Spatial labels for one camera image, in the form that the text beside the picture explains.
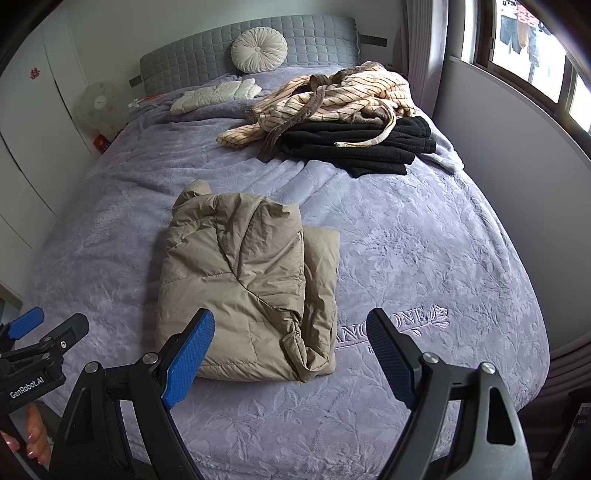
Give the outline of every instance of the window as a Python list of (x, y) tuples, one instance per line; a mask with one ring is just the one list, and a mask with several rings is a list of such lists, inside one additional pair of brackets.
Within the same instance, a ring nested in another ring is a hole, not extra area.
[(591, 93), (527, 2), (478, 2), (474, 63), (542, 107), (591, 157)]
[(570, 116), (586, 132), (591, 134), (591, 93), (577, 74), (574, 84), (573, 103), (570, 106)]

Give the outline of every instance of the white wall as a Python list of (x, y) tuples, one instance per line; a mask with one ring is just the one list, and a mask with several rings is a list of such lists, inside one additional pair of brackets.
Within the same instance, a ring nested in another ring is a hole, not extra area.
[(66, 0), (65, 4), (86, 80), (110, 80), (127, 98), (144, 95), (141, 85), (131, 89), (128, 83), (139, 74), (142, 55), (210, 28), (280, 15), (348, 15), (360, 33), (388, 39), (386, 48), (362, 45), (363, 60), (390, 63), (402, 24), (400, 0)]
[(507, 229), (551, 350), (591, 330), (591, 161), (538, 106), (449, 57), (434, 120)]

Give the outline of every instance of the beige puffer jacket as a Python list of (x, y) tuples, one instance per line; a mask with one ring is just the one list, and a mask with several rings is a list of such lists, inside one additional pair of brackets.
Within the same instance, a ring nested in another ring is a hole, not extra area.
[(296, 204), (212, 194), (196, 180), (174, 204), (158, 305), (157, 344), (199, 308), (216, 329), (199, 376), (301, 380), (335, 370), (339, 233), (302, 227)]

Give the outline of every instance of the white folded garment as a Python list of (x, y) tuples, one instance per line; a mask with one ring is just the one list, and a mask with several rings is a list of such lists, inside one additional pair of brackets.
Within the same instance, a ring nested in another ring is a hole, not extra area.
[(255, 85), (255, 79), (241, 82), (225, 82), (214, 87), (202, 87), (197, 90), (188, 90), (183, 96), (172, 104), (170, 113), (187, 113), (196, 108), (215, 105), (229, 100), (249, 100), (254, 98), (262, 90)]

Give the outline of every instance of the gray curtain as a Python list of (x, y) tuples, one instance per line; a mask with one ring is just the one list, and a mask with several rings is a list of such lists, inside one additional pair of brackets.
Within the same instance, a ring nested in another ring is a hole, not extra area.
[(550, 352), (548, 378), (534, 402), (561, 401), (569, 391), (588, 386), (591, 386), (591, 332)]
[(433, 114), (445, 55), (449, 0), (405, 0), (403, 63), (415, 104)]

